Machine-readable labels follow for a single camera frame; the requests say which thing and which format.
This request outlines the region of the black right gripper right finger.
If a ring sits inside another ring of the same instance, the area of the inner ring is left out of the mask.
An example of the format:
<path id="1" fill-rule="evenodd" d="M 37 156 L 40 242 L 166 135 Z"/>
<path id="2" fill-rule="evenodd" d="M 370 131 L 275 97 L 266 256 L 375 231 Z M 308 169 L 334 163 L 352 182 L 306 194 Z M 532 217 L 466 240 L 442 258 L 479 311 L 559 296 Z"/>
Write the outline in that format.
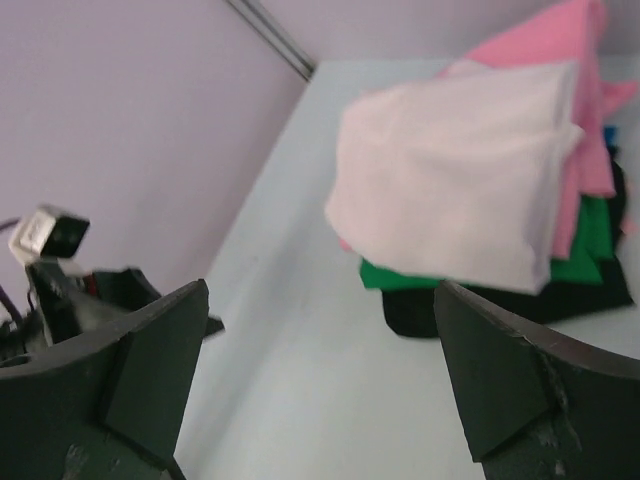
<path id="1" fill-rule="evenodd" d="M 639 362 L 453 283 L 435 320 L 474 462 L 488 479 L 636 479 Z"/>

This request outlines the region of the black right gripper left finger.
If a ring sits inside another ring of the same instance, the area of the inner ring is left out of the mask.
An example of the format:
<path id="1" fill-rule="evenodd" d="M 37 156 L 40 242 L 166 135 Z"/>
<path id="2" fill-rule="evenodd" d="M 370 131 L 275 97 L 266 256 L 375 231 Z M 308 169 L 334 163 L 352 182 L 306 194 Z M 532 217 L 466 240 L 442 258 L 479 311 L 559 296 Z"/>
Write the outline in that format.
<path id="1" fill-rule="evenodd" d="M 136 311 L 70 293 L 95 329 L 1 364 L 4 479 L 158 479 L 177 439 L 208 322 L 191 282 Z"/>

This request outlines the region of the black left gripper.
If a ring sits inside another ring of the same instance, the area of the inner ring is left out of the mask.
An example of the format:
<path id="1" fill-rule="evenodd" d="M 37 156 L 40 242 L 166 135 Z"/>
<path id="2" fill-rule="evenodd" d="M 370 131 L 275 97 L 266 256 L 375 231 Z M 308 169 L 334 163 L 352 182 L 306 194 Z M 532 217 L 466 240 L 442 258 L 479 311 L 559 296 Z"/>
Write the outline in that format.
<path id="1" fill-rule="evenodd" d="M 90 330 L 112 322 L 116 310 L 135 312 L 162 295 L 137 268 L 83 271 L 57 260 L 25 267 L 29 288 L 26 312 L 12 312 L 1 323 L 1 366 L 36 361 L 47 368 L 90 352 Z M 101 307 L 90 320 L 90 296 Z"/>

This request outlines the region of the white t shirt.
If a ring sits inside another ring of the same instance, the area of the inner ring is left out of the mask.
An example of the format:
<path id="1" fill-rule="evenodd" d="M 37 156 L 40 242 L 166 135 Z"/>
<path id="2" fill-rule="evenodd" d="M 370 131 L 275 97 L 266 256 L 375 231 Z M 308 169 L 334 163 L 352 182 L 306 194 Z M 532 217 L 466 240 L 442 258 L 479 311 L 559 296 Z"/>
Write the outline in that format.
<path id="1" fill-rule="evenodd" d="M 325 214 L 370 263 L 535 294 L 549 281 L 563 165 L 583 131 L 573 61 L 464 63 L 344 111 Z"/>

